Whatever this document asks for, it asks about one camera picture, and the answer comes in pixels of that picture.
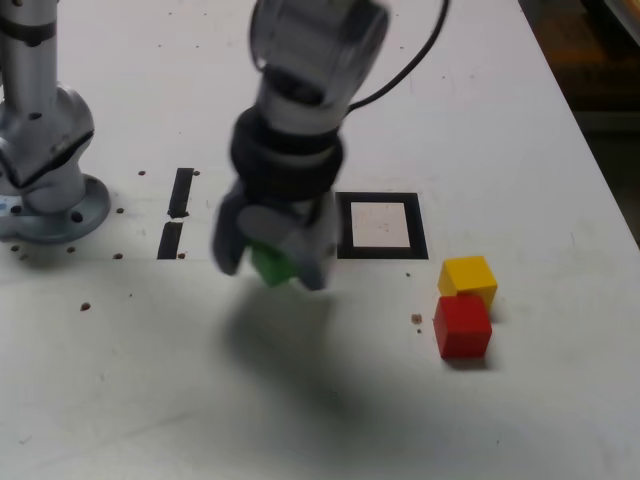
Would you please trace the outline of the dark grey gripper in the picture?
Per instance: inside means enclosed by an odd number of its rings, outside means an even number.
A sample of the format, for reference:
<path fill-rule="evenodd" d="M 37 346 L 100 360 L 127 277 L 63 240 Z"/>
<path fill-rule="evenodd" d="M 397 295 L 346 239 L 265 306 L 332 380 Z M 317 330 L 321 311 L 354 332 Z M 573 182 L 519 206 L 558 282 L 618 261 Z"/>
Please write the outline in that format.
<path fill-rule="evenodd" d="M 251 195 L 236 182 L 219 205 L 212 254 L 234 276 L 247 245 L 251 263 L 270 287 L 299 281 L 310 291 L 326 287 L 340 226 L 335 194 L 288 201 Z"/>

